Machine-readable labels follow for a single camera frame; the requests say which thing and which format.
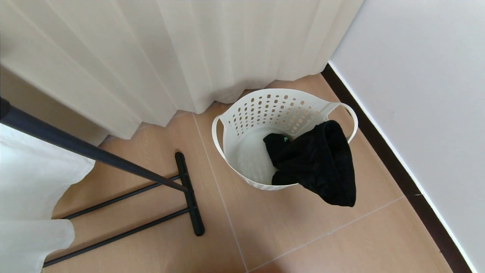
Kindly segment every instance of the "wood-look floor tile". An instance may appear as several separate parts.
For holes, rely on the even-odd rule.
[[[451,273],[406,198],[252,273]]]
[[[299,89],[328,101],[338,101],[321,75],[295,82],[278,81],[270,87]],[[195,118],[248,269],[402,197],[402,192],[360,131],[350,145],[356,170],[355,207],[328,205],[301,186],[279,191],[251,187],[230,169],[212,141],[212,121],[228,108],[229,105],[218,103]],[[331,118],[342,124],[344,132],[350,131],[352,122],[345,110],[336,110]]]
[[[66,272],[245,272],[224,205],[192,114],[166,128],[148,126],[131,140],[112,139],[102,148],[156,173],[177,173],[176,151],[184,153],[206,233],[194,235],[188,214],[46,268]],[[58,202],[62,216],[151,184],[96,163]],[[183,193],[160,186],[72,220],[76,238],[69,251],[150,222],[186,207]]]

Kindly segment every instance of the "clothes rack base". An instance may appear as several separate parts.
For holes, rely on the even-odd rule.
[[[94,146],[92,144],[89,144],[75,136],[72,136],[62,130],[59,130],[52,125],[43,122],[40,119],[37,119],[17,108],[14,106],[10,105],[10,103],[7,100],[4,100],[3,98],[0,98],[0,122],[4,125],[7,125],[11,128],[14,128],[20,132],[23,132],[25,134],[31,135],[33,137],[36,137],[40,140],[43,140],[45,142],[48,142],[50,144],[56,145],[58,147],[64,148],[66,150],[69,150],[71,152],[74,152],[76,154],[80,154],[83,156],[86,156],[88,158],[91,158],[95,161],[99,161],[102,163],[105,163],[107,165],[113,166],[115,168],[118,168],[123,171],[127,171],[130,173],[133,173],[135,175],[141,176],[143,178],[146,178],[150,181],[154,181],[153,184],[148,185],[146,187],[134,190],[132,192],[123,194],[121,196],[118,196],[116,198],[113,198],[111,200],[102,202],[100,204],[97,204],[95,206],[89,207],[87,209],[81,210],[79,212],[73,213],[71,215],[68,215],[64,217],[63,219],[72,219],[81,215],[84,215],[86,213],[92,212],[94,210],[103,208],[107,205],[114,204],[116,202],[119,202],[121,200],[124,200],[128,197],[131,197],[133,195],[140,194],[142,192],[145,192],[147,190],[150,190],[152,188],[161,186],[161,185],[166,185],[171,188],[174,188],[176,190],[182,191],[185,194],[185,201],[187,203],[187,207],[176,211],[174,213],[171,213],[167,216],[164,216],[160,219],[157,219],[155,221],[152,221],[150,223],[144,224],[142,226],[136,227],[134,229],[131,229],[129,231],[126,231],[124,233],[121,233],[119,235],[116,235],[114,237],[111,237],[109,239],[106,239],[104,241],[95,243],[93,245],[87,246],[85,248],[79,249],[77,251],[74,251],[72,253],[69,253],[67,255],[58,257],[56,259],[47,261],[44,263],[44,267],[47,267],[49,265],[53,265],[55,263],[64,261],[66,259],[75,257],[77,255],[86,253],[88,251],[91,251],[93,249],[96,249],[98,247],[104,246],[106,244],[109,244],[111,242],[117,241],[119,239],[122,239],[124,237],[127,237],[129,235],[135,234],[137,232],[140,232],[142,230],[145,230],[147,228],[153,227],[159,223],[168,221],[174,217],[183,215],[185,213],[189,213],[190,219],[192,222],[192,227],[194,229],[194,233],[196,236],[202,236],[205,233],[205,228],[204,224],[202,222],[202,218],[200,216],[200,211],[197,206],[197,201],[195,199],[195,193],[194,189],[192,187],[192,183],[190,181],[189,177],[189,172],[187,169],[187,165],[185,163],[185,157],[182,153],[177,152],[175,153],[175,161],[177,163],[177,168],[178,168],[178,174],[166,178],[161,175],[158,175],[152,171],[149,171],[141,166],[138,166],[130,161],[127,161],[117,155],[114,155],[112,153],[109,153],[97,146]],[[175,180],[180,179],[181,184],[178,184],[174,182]]]

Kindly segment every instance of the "white plastic basket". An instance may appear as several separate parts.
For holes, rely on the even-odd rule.
[[[263,190],[294,186],[273,186],[277,169],[266,152],[263,138],[270,133],[285,134],[291,139],[306,133],[324,121],[337,106],[343,106],[354,119],[350,142],[357,132],[357,116],[340,102],[327,102],[294,89],[262,89],[247,94],[212,123],[212,138],[222,158],[248,184]],[[217,138],[217,122],[224,126],[223,148]]]

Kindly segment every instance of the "dark brown baseboard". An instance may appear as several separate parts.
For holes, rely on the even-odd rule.
[[[423,197],[414,181],[411,179],[411,176],[409,176],[402,164],[397,159],[396,155],[387,145],[386,141],[382,138],[369,118],[365,115],[364,111],[362,111],[360,105],[350,94],[347,87],[345,87],[343,82],[329,65],[327,65],[322,71],[322,76],[325,78],[340,101],[348,104],[354,109],[359,119],[360,130],[372,145],[399,188],[401,188],[404,195],[413,206],[414,210],[418,214],[424,226],[426,226],[428,229],[428,232],[431,234],[431,237],[435,241],[453,272],[471,273],[470,267],[468,267],[468,264],[444,228],[443,224],[438,219],[433,209],[429,206],[428,202]]]

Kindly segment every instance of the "curtain fold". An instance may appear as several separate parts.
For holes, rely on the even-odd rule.
[[[0,272],[39,273],[46,256],[74,240],[69,220],[51,220],[67,188],[94,160],[0,124]]]
[[[362,1],[1,0],[1,63],[130,138],[321,72]]]

